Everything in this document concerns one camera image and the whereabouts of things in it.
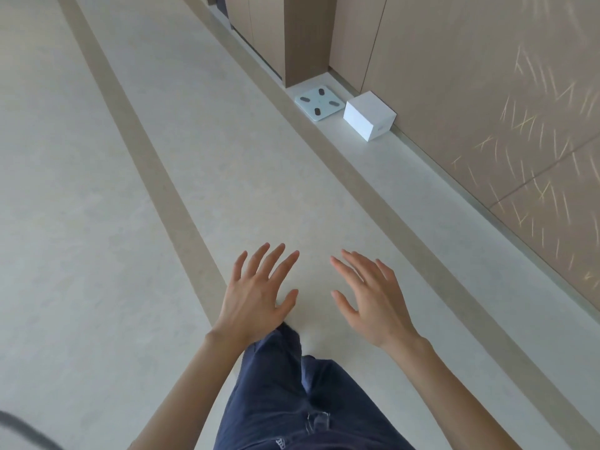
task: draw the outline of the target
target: pants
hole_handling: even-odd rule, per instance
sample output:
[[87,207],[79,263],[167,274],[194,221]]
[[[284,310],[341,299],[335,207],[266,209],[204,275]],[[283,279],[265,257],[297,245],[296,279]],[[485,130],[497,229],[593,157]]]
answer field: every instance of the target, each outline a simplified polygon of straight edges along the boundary
[[303,357],[284,323],[246,349],[214,449],[283,450],[319,433],[358,448],[413,448],[340,365]]

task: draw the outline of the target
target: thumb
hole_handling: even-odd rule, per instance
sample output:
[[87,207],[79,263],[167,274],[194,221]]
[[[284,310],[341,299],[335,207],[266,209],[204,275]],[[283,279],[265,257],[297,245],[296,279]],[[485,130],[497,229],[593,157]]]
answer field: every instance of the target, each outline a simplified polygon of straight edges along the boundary
[[298,289],[291,290],[286,296],[286,299],[276,309],[278,318],[283,322],[294,306],[296,306],[296,298],[298,297]]
[[334,298],[335,304],[340,310],[342,316],[344,316],[348,321],[348,324],[350,324],[350,326],[354,328],[357,319],[359,318],[358,311],[352,308],[352,306],[350,306],[350,304],[348,303],[348,299],[339,290],[332,291],[331,296]]

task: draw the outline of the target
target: black cable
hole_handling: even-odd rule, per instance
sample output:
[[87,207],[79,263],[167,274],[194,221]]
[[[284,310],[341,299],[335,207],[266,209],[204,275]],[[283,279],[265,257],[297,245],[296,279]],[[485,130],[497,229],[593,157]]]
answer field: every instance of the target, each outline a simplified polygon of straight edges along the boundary
[[0,426],[11,430],[41,449],[64,450],[63,447],[58,445],[48,436],[36,430],[33,426],[24,420],[21,420],[19,417],[11,413],[4,412],[4,410],[0,410]]

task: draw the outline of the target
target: finger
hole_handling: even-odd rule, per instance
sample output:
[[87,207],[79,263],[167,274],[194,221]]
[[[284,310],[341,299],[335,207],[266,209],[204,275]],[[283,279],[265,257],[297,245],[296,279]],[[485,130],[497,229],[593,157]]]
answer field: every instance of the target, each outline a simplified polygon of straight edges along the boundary
[[337,257],[331,256],[329,260],[337,272],[341,274],[342,278],[346,280],[348,285],[352,287],[355,292],[358,287],[361,287],[364,284],[362,278],[358,276],[358,274],[352,268],[343,263]]
[[239,255],[235,263],[233,264],[233,271],[231,272],[231,281],[238,281],[242,277],[242,267],[246,258],[248,257],[248,251],[244,251]]
[[277,263],[277,261],[279,260],[279,258],[281,257],[281,255],[283,254],[283,251],[285,251],[285,249],[286,249],[286,246],[283,243],[281,245],[279,245],[277,248],[273,249],[273,251],[271,251],[271,254],[269,254],[267,257],[265,257],[265,261],[260,266],[260,269],[257,274],[259,276],[269,278],[269,275],[271,274],[271,270],[273,270],[273,267],[275,266],[275,264]]
[[347,261],[347,263],[349,263],[352,268],[356,270],[365,283],[368,282],[368,280],[373,281],[373,279],[375,279],[373,272],[371,272],[369,268],[363,264],[363,261],[361,261],[358,256],[355,256],[353,252],[350,253],[345,249],[342,249],[341,255],[344,257],[345,261]]
[[386,264],[381,262],[379,259],[375,259],[375,264],[377,264],[379,270],[381,270],[385,279],[387,279],[388,281],[398,283],[398,279],[396,279],[396,273],[394,273],[394,270],[392,270]]
[[379,270],[377,264],[375,264],[371,259],[367,256],[363,256],[360,252],[353,251],[352,256],[355,256],[358,259],[358,262],[364,266],[364,268],[368,269],[374,277],[383,279],[384,276]]
[[256,274],[256,271],[259,269],[260,261],[269,250],[270,246],[270,244],[265,243],[252,255],[252,257],[250,257],[250,262],[248,262],[246,272],[244,273],[246,277],[252,277]]
[[285,259],[283,262],[281,262],[281,264],[279,264],[279,267],[277,267],[275,269],[275,272],[273,272],[273,274],[271,275],[271,278],[269,278],[269,282],[273,283],[274,286],[279,289],[279,287],[281,286],[281,283],[283,282],[284,279],[286,279],[286,276],[288,275],[288,273],[290,272],[290,270],[296,263],[296,260],[298,260],[299,256],[300,256],[300,251],[294,251],[293,253],[291,253],[287,257],[287,259]]
[[339,290],[332,291],[331,296],[334,298],[335,304],[340,310],[341,315],[344,316],[348,324],[354,328],[357,320],[360,318],[358,311],[352,308],[352,306],[348,303],[348,299]]
[[283,301],[281,305],[279,305],[275,312],[277,313],[277,319],[283,322],[290,311],[294,309],[296,306],[296,299],[298,298],[298,289],[291,290],[290,293],[286,296],[286,299]]

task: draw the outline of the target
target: pant leg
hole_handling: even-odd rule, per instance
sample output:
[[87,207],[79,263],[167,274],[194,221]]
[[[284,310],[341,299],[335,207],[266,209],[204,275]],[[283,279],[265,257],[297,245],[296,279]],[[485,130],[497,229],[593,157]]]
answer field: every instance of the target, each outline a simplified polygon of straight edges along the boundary
[[312,407],[331,415],[331,430],[394,449],[413,449],[365,391],[333,360],[302,357],[302,384]]
[[302,385],[299,335],[282,324],[244,352],[215,450],[237,450],[305,430],[308,398]]

